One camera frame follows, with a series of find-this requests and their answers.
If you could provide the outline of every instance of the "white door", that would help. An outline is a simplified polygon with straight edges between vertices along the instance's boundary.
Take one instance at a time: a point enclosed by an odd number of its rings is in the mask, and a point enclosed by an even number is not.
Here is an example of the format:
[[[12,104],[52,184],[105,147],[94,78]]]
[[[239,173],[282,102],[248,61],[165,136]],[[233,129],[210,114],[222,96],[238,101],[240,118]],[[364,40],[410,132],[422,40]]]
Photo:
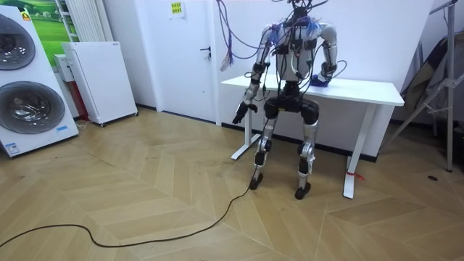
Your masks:
[[[176,2],[145,0],[138,6],[152,75],[159,84],[156,95],[164,111],[215,121],[212,63],[209,52],[200,51],[210,47],[210,3],[181,1],[183,17],[173,17]]]

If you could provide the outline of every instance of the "door handle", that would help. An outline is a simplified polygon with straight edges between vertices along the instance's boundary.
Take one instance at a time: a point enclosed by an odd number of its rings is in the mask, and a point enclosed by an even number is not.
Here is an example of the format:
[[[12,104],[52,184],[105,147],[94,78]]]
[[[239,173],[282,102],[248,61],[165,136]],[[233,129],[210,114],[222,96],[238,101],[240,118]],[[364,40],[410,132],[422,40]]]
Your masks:
[[[208,48],[203,48],[203,49],[200,49],[200,51],[209,51],[209,56],[211,57],[211,46],[208,47]]]

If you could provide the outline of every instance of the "white radiator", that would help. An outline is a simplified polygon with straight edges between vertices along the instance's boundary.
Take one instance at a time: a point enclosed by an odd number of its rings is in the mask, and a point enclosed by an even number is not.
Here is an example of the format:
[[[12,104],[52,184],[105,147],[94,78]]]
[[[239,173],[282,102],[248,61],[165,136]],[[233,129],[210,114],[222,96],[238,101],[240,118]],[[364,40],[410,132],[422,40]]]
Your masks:
[[[106,41],[94,0],[65,0],[81,42]]]

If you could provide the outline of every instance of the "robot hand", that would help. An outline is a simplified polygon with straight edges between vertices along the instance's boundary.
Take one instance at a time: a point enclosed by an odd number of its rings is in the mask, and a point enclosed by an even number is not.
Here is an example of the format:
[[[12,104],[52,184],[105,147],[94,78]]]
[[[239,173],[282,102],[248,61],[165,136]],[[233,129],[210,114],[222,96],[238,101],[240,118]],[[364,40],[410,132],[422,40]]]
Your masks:
[[[232,120],[232,123],[233,124],[241,123],[241,120],[245,117],[245,114],[248,112],[248,109],[254,112],[258,112],[258,107],[256,107],[256,105],[252,103],[246,104],[244,101],[242,101],[239,105],[239,108],[237,109],[237,112],[236,112],[237,115]]]

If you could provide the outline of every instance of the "yellow sign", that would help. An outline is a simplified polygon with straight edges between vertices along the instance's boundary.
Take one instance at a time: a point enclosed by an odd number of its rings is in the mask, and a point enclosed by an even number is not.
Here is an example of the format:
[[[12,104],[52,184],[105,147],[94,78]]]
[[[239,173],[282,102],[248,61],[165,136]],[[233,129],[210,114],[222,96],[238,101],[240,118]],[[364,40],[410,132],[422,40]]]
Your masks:
[[[171,4],[171,10],[173,14],[180,14],[182,13],[182,5],[180,2],[175,2]]]
[[[24,19],[24,21],[30,21],[29,14],[26,11],[22,11],[21,15],[22,15],[22,18]]]

